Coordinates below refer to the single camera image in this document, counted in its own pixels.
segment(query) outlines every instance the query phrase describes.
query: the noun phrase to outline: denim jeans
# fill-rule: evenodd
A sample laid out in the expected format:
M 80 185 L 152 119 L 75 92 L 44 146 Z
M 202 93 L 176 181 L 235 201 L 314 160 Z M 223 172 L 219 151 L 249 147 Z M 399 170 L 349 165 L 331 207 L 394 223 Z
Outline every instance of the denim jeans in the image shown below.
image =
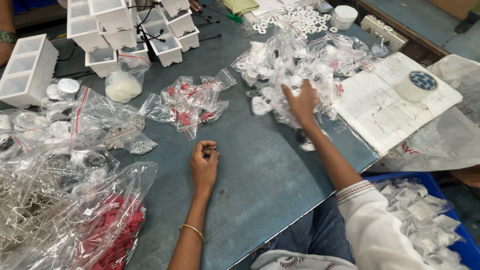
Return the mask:
M 272 249 L 302 254 L 334 256 L 355 263 L 350 243 L 345 237 L 345 222 L 336 206 L 335 196 L 318 205 L 283 232 L 270 239 L 253 255 L 256 260 Z

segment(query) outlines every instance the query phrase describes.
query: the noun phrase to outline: white kurta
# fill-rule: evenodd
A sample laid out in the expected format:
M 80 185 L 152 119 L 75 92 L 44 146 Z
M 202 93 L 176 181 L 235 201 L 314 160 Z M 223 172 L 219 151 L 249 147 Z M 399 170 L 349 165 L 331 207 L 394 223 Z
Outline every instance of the white kurta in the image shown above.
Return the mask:
M 364 180 L 336 195 L 345 219 L 347 240 L 357 265 L 331 256 L 270 250 L 258 257 L 252 270 L 434 270 L 423 263 L 408 238 L 400 232 L 402 222 L 387 212 L 387 199 Z

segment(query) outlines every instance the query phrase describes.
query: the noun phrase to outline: green fabric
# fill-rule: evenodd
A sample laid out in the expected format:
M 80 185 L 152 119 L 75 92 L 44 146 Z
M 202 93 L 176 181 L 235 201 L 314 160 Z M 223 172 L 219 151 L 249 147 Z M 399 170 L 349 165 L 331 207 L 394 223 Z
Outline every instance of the green fabric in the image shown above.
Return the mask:
M 232 11 L 232 14 L 236 16 L 241 16 L 260 7 L 255 0 L 223 0 L 223 3 Z

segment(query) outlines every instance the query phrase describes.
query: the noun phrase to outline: blue plastic crate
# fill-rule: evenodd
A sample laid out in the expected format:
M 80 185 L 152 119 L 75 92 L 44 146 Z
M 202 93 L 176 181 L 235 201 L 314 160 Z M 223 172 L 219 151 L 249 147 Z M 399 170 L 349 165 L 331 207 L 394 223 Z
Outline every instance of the blue plastic crate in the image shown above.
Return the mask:
M 421 183 L 425 186 L 425 188 L 427 188 L 428 194 L 446 200 L 446 197 L 443 195 L 437 182 L 429 172 L 396 172 L 367 177 L 365 180 L 368 180 L 372 183 L 379 183 L 385 180 L 405 178 L 419 178 Z M 444 214 L 461 222 L 460 218 L 453 209 L 445 212 Z M 460 254 L 462 257 L 461 263 L 472 268 L 472 270 L 480 270 L 480 249 L 473 240 L 472 236 L 468 233 L 463 223 L 455 230 L 455 232 L 462 236 L 466 240 L 466 243 L 457 241 L 448 248 Z

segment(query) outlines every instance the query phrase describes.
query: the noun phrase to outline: person's left hand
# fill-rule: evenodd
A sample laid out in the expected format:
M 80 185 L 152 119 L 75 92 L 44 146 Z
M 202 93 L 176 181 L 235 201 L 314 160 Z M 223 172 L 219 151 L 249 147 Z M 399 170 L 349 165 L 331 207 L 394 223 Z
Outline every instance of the person's left hand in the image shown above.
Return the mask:
M 197 3 L 197 1 L 195 0 L 188 0 L 188 2 L 190 3 L 190 8 L 192 9 L 193 12 L 197 12 L 199 11 L 200 9 L 202 9 L 200 7 L 200 5 Z
M 216 166 L 219 155 L 215 142 L 207 140 L 197 142 L 190 157 L 190 169 L 195 191 L 202 194 L 207 193 L 210 196 L 216 180 Z

